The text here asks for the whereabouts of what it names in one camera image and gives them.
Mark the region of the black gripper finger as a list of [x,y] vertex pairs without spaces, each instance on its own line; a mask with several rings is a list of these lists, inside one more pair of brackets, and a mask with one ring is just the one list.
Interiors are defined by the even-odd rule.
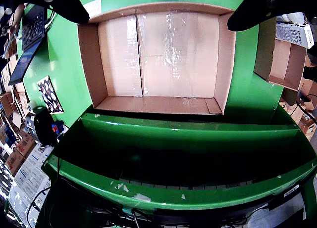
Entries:
[[63,18],[77,24],[86,24],[90,19],[80,0],[0,0],[0,5],[4,8],[4,13],[7,15],[13,14],[19,5],[25,3],[50,9]]
[[248,30],[270,18],[301,12],[317,24],[317,0],[243,0],[228,19],[230,31]]

